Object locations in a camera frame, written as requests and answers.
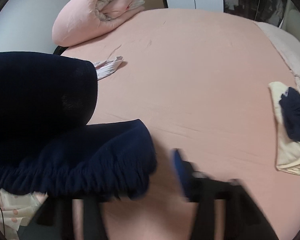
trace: bed sheet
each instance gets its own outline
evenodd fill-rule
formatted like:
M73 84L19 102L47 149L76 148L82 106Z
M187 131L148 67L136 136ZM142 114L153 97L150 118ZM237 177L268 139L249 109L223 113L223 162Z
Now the bed sheet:
M90 123L140 118L157 151L146 196L105 204L110 239L188 238L195 204L182 196L171 166L173 148L215 179L241 179L279 239L296 235L300 176L275 169L268 90L273 81L295 82L252 21L201 10L151 10L63 55L92 62L124 57L117 72L99 82Z

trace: bed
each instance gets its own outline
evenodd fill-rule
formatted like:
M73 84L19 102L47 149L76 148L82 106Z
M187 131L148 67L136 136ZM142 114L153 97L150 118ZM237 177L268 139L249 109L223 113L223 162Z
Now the bed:
M253 22L224 13L159 9L70 47L63 56L125 61L99 81L90 123L141 119L157 152L149 192L105 204L112 240L184 240L194 217L171 150L215 179L241 179L280 240L300 229L300 176L275 169L276 125L268 84L294 77ZM80 239L80 226L77 235Z

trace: mattress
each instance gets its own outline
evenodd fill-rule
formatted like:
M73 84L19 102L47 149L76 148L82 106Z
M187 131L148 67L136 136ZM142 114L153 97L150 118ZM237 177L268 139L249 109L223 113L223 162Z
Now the mattress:
M276 125L268 84L293 75L252 21L201 10L139 13L63 56L92 62L123 56L99 81L90 123L141 119L157 152L146 196L105 204L113 240L184 240L195 205L171 165L171 150L211 177L241 179L280 240L300 229L300 176L275 169Z

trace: folded navy garment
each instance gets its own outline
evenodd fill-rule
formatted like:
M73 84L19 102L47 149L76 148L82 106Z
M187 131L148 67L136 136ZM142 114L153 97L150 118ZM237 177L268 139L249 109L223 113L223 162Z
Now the folded navy garment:
M0 142L51 139L86 125L97 101L89 61L37 52L0 52Z
M283 123L290 139L300 142L300 94L292 87L282 94L279 104Z
M139 119L85 125L48 143L23 138L0 144L0 188L17 195L134 198L146 192L155 168L153 142Z

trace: black cable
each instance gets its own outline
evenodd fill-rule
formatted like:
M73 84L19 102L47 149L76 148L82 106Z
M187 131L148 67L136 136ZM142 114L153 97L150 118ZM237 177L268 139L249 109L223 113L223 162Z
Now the black cable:
M1 215L2 215L3 235L4 235L4 237L6 237L6 229L5 229L5 227L4 227L3 212L2 212L2 209L1 209L1 207L0 207L0 211L1 211Z

